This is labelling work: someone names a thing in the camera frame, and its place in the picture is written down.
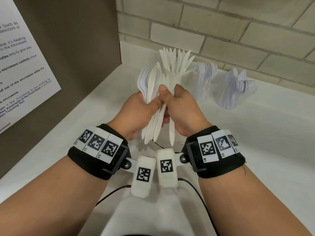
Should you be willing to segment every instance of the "white marker tag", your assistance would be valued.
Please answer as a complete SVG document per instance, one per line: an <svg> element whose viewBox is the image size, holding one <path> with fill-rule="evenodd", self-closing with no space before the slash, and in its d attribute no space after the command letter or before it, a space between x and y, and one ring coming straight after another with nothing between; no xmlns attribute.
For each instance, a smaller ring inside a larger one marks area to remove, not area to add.
<svg viewBox="0 0 315 236"><path fill-rule="evenodd" d="M158 182L162 188L178 187L175 153L172 148L157 150Z"/></svg>
<svg viewBox="0 0 315 236"><path fill-rule="evenodd" d="M137 167L131 183L131 194L135 197L146 198L150 194L156 159L139 156Z"/></svg>
<svg viewBox="0 0 315 236"><path fill-rule="evenodd" d="M238 153L239 150L238 150L238 143L237 141L235 140L235 138L233 137L232 133L230 132L230 130L225 130L225 133L231 143L231 146L233 147L235 153Z"/></svg>
<svg viewBox="0 0 315 236"><path fill-rule="evenodd" d="M97 128L91 139L89 139L85 145L83 151L90 156L96 157L109 135L110 134L107 131Z"/></svg>
<svg viewBox="0 0 315 236"><path fill-rule="evenodd" d="M224 130L215 131L211 133L211 135L213 136L222 158L226 158L235 154L234 149L231 147L231 143L228 140Z"/></svg>
<svg viewBox="0 0 315 236"><path fill-rule="evenodd" d="M204 163L219 160L219 156L216 152L215 143L211 134L198 137L197 140Z"/></svg>
<svg viewBox="0 0 315 236"><path fill-rule="evenodd" d="M93 133L96 131L97 127L88 127L80 136L79 138L73 143L73 146L78 148L80 151L82 151L86 145L86 143L89 142L91 139Z"/></svg>
<svg viewBox="0 0 315 236"><path fill-rule="evenodd" d="M111 163L122 142L123 140L121 138L110 134L96 158L107 162L108 164Z"/></svg>

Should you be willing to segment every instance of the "person's right arm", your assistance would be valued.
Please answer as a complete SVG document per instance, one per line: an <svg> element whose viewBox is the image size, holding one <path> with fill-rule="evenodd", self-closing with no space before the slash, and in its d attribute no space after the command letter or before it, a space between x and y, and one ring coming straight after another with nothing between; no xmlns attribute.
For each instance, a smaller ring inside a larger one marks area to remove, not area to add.
<svg viewBox="0 0 315 236"><path fill-rule="evenodd" d="M181 135L189 137L212 126L183 87L176 85L175 96L163 85L159 92ZM311 236L246 165L218 177L199 177L199 185L220 235Z"/></svg>

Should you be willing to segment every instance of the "forearm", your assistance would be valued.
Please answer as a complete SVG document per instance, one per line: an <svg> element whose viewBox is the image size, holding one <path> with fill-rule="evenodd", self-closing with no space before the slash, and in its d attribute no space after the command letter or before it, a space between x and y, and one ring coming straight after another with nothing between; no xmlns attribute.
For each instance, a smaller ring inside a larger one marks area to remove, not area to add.
<svg viewBox="0 0 315 236"><path fill-rule="evenodd" d="M311 235L245 165L199 184L221 235Z"/></svg>
<svg viewBox="0 0 315 236"><path fill-rule="evenodd" d="M0 204L3 235L77 235L108 181L64 157Z"/></svg>

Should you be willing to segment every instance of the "black wristband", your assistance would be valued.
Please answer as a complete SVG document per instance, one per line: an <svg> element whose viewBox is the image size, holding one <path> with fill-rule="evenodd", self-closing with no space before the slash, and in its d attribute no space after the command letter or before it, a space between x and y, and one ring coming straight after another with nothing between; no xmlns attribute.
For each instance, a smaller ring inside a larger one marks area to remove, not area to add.
<svg viewBox="0 0 315 236"><path fill-rule="evenodd" d="M128 142L122 135L120 135L118 132L116 132L114 129L106 124L101 124L100 126L98 126L98 128L107 131L108 133L113 134L123 140L110 164L98 158L92 157L89 154L80 151L76 147L71 147L69 149L68 156L79 167L81 167L91 175L101 178L103 180L109 180L112 174L110 174L108 171L111 171L114 166L116 166L116 164L119 164L120 156L126 149L126 147L124 146L128 147ZM131 157L129 150L127 151L125 157Z"/></svg>
<svg viewBox="0 0 315 236"><path fill-rule="evenodd" d="M187 138L185 145L182 149L182 152L186 155L193 155L193 159L191 159L191 164L193 165L194 171L197 172L198 176L201 178L212 178L217 177L223 174L226 174L232 170L235 170L245 163L245 157L241 153L235 153L228 157L222 158L219 156L218 161L214 162L203 162L203 156L200 152L199 143L197 138L201 136L209 135L215 131L219 131L217 126L212 126L206 128L189 138ZM216 152L219 153L218 147L214 144Z"/></svg>

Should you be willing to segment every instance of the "wristband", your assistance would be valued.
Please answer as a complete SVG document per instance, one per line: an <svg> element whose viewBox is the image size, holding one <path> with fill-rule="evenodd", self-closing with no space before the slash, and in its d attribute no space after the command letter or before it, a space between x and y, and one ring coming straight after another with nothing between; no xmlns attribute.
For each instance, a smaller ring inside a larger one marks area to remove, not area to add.
<svg viewBox="0 0 315 236"><path fill-rule="evenodd" d="M131 157L127 140L106 124L89 127L75 141L68 156L93 176L108 180L122 161Z"/></svg>
<svg viewBox="0 0 315 236"><path fill-rule="evenodd" d="M201 178L212 178L235 170L245 163L238 143L229 130L206 128L187 138L182 152Z"/></svg>

